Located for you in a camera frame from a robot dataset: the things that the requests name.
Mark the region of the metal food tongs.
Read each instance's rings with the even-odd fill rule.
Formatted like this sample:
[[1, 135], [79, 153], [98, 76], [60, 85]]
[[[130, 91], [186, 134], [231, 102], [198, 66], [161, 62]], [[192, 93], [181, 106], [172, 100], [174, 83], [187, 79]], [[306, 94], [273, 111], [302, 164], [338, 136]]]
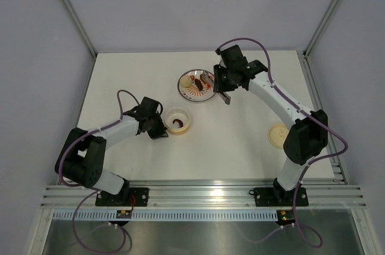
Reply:
[[231, 97], [227, 93], [220, 91], [218, 89], [215, 79], [211, 78], [208, 71], [206, 70], [202, 71], [202, 78], [204, 79], [205, 82], [207, 82], [212, 87], [213, 92], [217, 93], [222, 98], [222, 100], [226, 105], [230, 105]]

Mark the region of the round beige lunch box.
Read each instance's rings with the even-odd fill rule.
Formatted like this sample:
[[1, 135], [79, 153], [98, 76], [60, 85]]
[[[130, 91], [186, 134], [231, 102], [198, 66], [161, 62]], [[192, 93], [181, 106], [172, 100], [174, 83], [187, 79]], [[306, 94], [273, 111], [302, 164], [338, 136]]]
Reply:
[[164, 116], [164, 123], [172, 135], [182, 135], [189, 131], [191, 117], [187, 110], [183, 108], [171, 108]]

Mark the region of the dark red meat piece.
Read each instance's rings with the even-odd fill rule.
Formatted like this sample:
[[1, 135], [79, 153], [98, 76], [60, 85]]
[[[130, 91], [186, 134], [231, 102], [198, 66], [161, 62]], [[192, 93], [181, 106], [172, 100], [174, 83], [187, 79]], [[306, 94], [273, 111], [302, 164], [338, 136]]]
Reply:
[[184, 122], [181, 120], [181, 119], [178, 119], [178, 118], [175, 118], [173, 121], [172, 121], [172, 124], [174, 125], [175, 128], [183, 128], [184, 127]]

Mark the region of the brown sausage piece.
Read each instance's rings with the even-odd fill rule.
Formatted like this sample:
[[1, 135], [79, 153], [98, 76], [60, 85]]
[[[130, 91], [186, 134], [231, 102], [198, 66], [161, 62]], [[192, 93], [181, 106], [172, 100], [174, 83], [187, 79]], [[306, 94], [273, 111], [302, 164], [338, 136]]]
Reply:
[[201, 80], [195, 79], [195, 80], [194, 80], [194, 83], [195, 83], [195, 85], [196, 85], [198, 91], [202, 91], [202, 90], [203, 90], [203, 84], [202, 84]]

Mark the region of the round beige box lid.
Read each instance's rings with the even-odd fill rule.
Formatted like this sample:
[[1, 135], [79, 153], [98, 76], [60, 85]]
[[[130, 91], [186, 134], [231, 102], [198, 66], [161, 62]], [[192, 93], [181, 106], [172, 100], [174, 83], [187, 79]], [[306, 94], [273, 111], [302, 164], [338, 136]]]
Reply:
[[268, 131], [268, 141], [273, 147], [283, 150], [288, 133], [289, 130], [283, 123], [275, 124]]

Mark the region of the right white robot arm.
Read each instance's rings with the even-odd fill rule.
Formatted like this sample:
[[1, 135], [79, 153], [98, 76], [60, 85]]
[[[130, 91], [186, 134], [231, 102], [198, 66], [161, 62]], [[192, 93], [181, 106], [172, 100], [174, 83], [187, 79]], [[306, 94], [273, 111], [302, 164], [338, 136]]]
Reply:
[[267, 66], [249, 61], [238, 45], [215, 52], [220, 62], [214, 65], [214, 92], [224, 95], [242, 87], [262, 99], [289, 131], [283, 143], [286, 160], [273, 185], [250, 191], [256, 206], [307, 206], [300, 176], [328, 144], [326, 113], [303, 108], [292, 96], [278, 91]]

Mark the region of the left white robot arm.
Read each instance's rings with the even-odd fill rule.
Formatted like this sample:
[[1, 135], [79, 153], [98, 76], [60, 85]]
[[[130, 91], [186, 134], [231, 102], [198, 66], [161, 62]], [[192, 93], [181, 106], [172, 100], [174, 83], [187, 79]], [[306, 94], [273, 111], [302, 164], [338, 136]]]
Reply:
[[104, 169], [105, 153], [121, 141], [142, 133], [153, 140], [167, 138], [162, 112], [160, 102], [144, 97], [132, 109], [121, 111], [119, 119], [106, 126], [93, 131], [72, 129], [55, 164], [62, 184], [99, 191], [97, 206], [135, 204], [129, 181]]

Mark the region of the patterned round plate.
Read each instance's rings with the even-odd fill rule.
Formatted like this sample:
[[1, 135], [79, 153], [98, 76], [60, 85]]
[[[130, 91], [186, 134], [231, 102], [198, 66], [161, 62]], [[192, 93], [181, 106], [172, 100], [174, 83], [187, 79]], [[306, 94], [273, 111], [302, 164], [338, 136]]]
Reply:
[[[186, 99], [190, 102], [205, 102], [205, 101], [212, 99], [215, 96], [215, 93], [213, 92], [212, 89], [208, 90], [206, 88], [205, 81], [202, 78], [202, 71], [203, 71], [203, 69], [194, 69], [194, 70], [189, 70], [182, 75], [182, 76], [185, 76], [185, 75], [190, 76], [192, 79], [192, 84], [188, 88], [181, 87], [179, 84], [179, 80], [178, 80], [177, 90], [178, 90], [179, 94], [184, 99]], [[211, 72], [209, 72], [209, 74], [210, 74], [211, 78], [214, 78], [214, 75]], [[198, 91], [198, 89], [194, 83], [195, 79], [201, 80], [201, 82], [203, 84], [203, 90], [202, 91]]]

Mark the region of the white steamed bun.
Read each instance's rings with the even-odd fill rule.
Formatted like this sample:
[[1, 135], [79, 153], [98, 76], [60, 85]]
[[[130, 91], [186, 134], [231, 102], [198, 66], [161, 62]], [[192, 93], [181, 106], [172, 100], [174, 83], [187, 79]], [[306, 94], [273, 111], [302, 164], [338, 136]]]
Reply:
[[190, 76], [182, 76], [180, 79], [179, 79], [179, 84], [181, 87], [183, 88], [188, 88], [189, 86], [191, 86], [192, 84], [192, 79]]

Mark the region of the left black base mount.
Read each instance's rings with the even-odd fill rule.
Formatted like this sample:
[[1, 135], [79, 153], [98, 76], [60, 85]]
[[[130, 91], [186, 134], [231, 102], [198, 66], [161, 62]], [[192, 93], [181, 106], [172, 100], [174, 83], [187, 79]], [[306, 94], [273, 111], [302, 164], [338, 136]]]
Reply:
[[118, 194], [112, 195], [102, 191], [96, 197], [98, 207], [146, 207], [149, 199], [149, 188], [123, 188]]

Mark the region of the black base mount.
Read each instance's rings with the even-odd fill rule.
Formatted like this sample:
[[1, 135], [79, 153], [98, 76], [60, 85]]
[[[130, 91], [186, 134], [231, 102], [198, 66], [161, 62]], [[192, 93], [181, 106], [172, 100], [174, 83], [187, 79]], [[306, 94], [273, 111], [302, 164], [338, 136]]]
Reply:
[[102, 191], [96, 197], [98, 207], [146, 207], [149, 199], [149, 188], [123, 188], [118, 194], [112, 195]]
[[[253, 196], [256, 207], [292, 207], [295, 190], [282, 191], [278, 187], [259, 187], [249, 190]], [[309, 205], [306, 189], [299, 187], [295, 205], [306, 207]]]

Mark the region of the left aluminium frame post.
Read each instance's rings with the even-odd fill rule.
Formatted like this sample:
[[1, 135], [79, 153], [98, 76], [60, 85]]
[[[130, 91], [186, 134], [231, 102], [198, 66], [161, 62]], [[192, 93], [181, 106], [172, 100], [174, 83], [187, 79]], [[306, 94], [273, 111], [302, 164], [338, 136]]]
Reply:
[[95, 60], [97, 57], [97, 51], [96, 51], [89, 35], [87, 34], [78, 14], [76, 13], [76, 10], [75, 10], [71, 0], [60, 0], [60, 2], [63, 5], [69, 19], [73, 23], [73, 26], [75, 27], [78, 35], [80, 36], [80, 39], [82, 40], [84, 46], [88, 50], [92, 59]]

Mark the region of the aluminium frame post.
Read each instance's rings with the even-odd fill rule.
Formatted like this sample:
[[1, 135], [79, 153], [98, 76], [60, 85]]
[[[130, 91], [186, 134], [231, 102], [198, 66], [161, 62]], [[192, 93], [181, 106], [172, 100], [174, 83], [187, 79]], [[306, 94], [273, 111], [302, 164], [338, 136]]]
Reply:
[[334, 13], [336, 12], [339, 4], [342, 0], [331, 0], [324, 11], [324, 14], [319, 21], [318, 26], [316, 27], [314, 33], [311, 36], [310, 41], [308, 42], [305, 50], [303, 51], [304, 58], [308, 59], [315, 46], [317, 45], [319, 39], [321, 38], [323, 32], [326, 30], [328, 24], [330, 23]]
[[60, 2], [63, 5], [69, 19], [73, 23], [73, 26], [75, 27], [78, 35], [80, 36], [80, 39], [82, 40], [84, 46], [88, 50], [92, 59], [95, 60], [97, 57], [97, 51], [96, 51], [89, 35], [87, 34], [78, 14], [76, 13], [76, 10], [75, 10], [71, 0], [60, 0]]

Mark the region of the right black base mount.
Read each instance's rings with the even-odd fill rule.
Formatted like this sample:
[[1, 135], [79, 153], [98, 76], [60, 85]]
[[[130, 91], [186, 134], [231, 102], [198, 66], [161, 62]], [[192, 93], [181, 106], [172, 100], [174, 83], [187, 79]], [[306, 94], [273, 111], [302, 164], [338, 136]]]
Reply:
[[[249, 190], [253, 196], [256, 207], [292, 207], [295, 190], [282, 191], [278, 187], [259, 187]], [[309, 205], [306, 189], [299, 187], [295, 205], [306, 207]]]

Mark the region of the right aluminium frame post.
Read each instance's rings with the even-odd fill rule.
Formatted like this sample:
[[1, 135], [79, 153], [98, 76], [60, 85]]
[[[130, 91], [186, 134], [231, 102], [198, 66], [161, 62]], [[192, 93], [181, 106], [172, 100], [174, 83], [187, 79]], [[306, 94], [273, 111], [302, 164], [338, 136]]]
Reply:
[[331, 0], [324, 11], [324, 14], [319, 21], [318, 26], [316, 27], [314, 33], [311, 36], [310, 41], [308, 42], [305, 50], [303, 51], [304, 58], [308, 59], [315, 46], [317, 45], [319, 39], [321, 38], [323, 32], [326, 30], [328, 24], [330, 23], [334, 13], [336, 12], [339, 4], [342, 0]]

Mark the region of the aluminium front rail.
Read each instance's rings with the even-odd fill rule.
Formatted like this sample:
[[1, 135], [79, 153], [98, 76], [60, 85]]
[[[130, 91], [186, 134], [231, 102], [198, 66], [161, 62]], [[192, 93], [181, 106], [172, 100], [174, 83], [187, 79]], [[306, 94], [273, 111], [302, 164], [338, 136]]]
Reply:
[[[148, 188], [151, 209], [254, 209], [249, 191], [269, 187], [270, 180], [159, 180], [130, 182], [132, 188]], [[341, 180], [304, 180], [311, 209], [364, 209], [366, 201], [358, 185]], [[84, 209], [95, 207], [91, 190], [83, 187], [48, 185], [40, 200], [42, 209], [72, 209], [86, 198]]]

